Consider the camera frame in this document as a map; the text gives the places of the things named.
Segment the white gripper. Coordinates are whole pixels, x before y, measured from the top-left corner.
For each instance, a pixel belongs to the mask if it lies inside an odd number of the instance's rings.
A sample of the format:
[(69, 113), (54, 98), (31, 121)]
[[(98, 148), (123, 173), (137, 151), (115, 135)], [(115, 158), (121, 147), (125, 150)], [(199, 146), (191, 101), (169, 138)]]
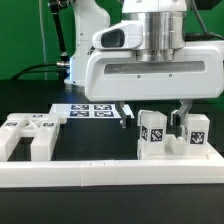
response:
[(170, 125), (182, 126), (191, 99), (216, 98), (223, 91), (223, 44), (189, 44), (172, 61), (157, 63), (137, 61), (132, 50), (97, 51), (86, 68), (86, 97), (119, 101), (115, 109), (123, 128), (130, 127), (130, 116), (121, 101), (181, 100), (181, 107), (171, 112)]

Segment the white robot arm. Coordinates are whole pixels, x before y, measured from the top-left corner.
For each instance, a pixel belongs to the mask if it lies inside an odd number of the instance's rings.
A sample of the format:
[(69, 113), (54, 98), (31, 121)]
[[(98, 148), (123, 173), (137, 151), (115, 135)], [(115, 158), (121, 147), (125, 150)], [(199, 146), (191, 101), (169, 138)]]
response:
[(224, 92), (224, 41), (184, 32), (195, 0), (122, 0), (122, 20), (112, 25), (95, 0), (78, 0), (77, 44), (67, 82), (94, 102), (113, 101), (126, 127), (127, 101), (182, 102), (183, 118), (192, 101)]

